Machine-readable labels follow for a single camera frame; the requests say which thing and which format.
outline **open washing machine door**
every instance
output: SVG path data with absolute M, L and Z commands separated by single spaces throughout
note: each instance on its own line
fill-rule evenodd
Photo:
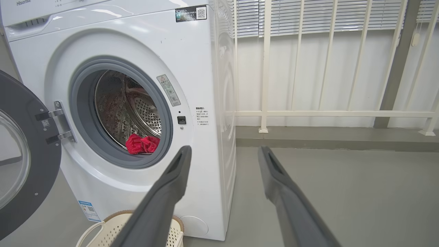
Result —
M 54 116 L 23 84 L 0 71 L 0 240 L 44 201 L 58 175 L 61 142 Z

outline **window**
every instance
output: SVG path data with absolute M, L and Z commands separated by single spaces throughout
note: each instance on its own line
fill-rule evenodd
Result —
M 373 0 L 368 28 L 394 29 L 401 0 Z M 435 0 L 422 0 L 418 20 L 430 21 Z M 301 0 L 272 0 L 271 35 L 297 34 Z M 362 30 L 366 0 L 338 0 L 335 31 Z M 303 33 L 329 32 L 333 0 L 305 0 Z M 264 35 L 265 0 L 237 0 L 238 37 Z

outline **metal hinge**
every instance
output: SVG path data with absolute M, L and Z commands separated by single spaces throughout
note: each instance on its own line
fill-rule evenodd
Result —
M 61 128 L 58 128 L 60 132 L 63 132 L 62 134 L 47 138 L 47 142 L 55 142 L 57 140 L 62 139 L 68 139 L 70 142 L 76 142 L 75 136 L 73 135 L 72 129 L 70 128 L 70 125 L 67 121 L 67 118 L 65 117 L 64 109 L 62 106 L 61 101 L 55 101 L 55 110 L 52 112 L 46 112 L 36 115 L 37 121 L 46 120 L 49 118 L 58 117 L 58 121 Z

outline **perforated metal drum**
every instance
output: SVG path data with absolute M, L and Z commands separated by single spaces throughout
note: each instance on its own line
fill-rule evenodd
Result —
M 160 115 L 149 94 L 129 76 L 107 70 L 99 78 L 94 94 L 97 117 L 107 134 L 125 148 L 128 137 L 160 138 Z

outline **brand name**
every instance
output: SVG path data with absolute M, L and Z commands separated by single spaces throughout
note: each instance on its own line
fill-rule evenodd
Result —
M 18 1 L 18 2 L 17 2 L 17 6 L 22 5 L 22 4 L 30 3 L 30 1 L 31 1 L 31 0 Z

